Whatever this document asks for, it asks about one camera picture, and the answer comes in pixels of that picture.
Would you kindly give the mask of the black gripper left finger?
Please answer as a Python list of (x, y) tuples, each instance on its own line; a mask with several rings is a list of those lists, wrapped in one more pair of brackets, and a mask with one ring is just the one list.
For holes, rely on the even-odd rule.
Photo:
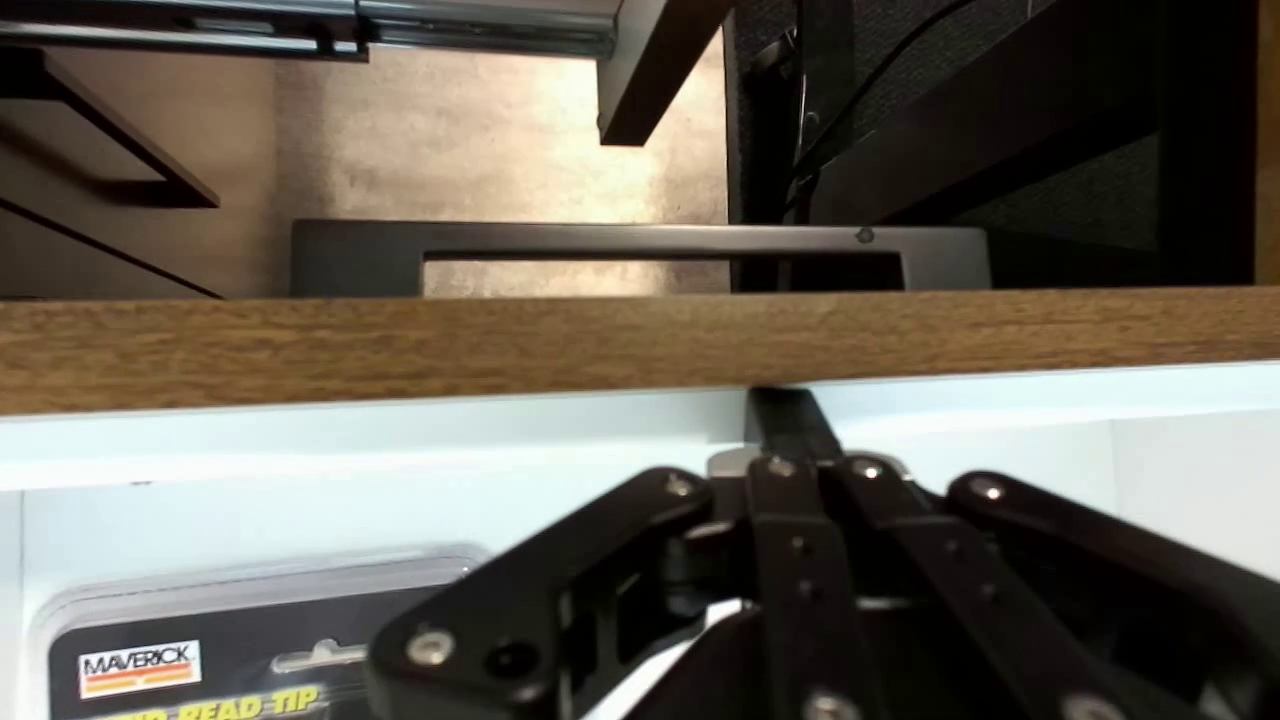
[(622, 720), (746, 720), (746, 489), (639, 476), (393, 614), (367, 650), (379, 720), (585, 720), (646, 658), (689, 650)]

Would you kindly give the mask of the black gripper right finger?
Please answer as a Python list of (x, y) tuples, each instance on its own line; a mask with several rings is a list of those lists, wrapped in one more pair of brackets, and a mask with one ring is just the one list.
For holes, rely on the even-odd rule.
[(929, 493), (806, 389), (747, 395), (847, 571), (868, 720), (1280, 720), (1280, 589), (1010, 471)]

